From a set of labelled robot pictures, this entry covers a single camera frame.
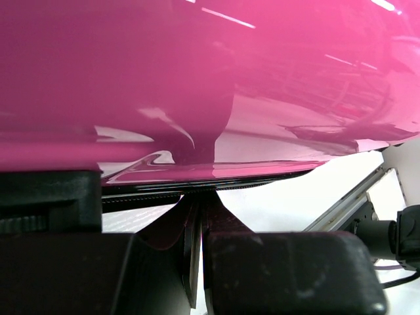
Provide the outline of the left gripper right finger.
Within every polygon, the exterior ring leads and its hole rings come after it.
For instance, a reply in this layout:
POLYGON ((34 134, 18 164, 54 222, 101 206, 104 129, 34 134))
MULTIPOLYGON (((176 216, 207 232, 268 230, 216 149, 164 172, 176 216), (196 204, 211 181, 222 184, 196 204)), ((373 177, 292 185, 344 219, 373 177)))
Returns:
POLYGON ((216 192, 200 201, 210 314, 385 314, 365 245, 348 232, 256 233, 216 192))

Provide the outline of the pink hard-shell suitcase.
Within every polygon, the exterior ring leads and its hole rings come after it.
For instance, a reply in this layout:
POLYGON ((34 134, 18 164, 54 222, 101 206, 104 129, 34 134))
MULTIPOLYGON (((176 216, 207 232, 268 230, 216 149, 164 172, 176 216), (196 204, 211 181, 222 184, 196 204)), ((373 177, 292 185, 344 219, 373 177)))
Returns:
POLYGON ((418 136, 418 1, 1 2, 5 234, 418 136))

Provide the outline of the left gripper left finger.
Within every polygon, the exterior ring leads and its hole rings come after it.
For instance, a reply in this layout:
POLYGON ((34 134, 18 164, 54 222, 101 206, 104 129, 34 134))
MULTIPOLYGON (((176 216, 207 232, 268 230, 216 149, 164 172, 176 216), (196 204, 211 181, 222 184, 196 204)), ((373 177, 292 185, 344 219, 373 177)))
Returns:
POLYGON ((137 233, 1 238, 2 314, 188 314, 197 213, 184 196, 137 233))

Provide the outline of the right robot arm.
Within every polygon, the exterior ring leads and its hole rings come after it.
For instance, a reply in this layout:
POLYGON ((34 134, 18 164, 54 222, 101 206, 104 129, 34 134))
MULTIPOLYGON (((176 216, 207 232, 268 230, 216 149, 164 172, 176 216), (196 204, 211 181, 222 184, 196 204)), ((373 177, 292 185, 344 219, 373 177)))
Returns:
POLYGON ((357 222, 354 234, 374 259, 394 260, 404 269, 419 271, 419 206, 397 212, 396 220, 357 222))

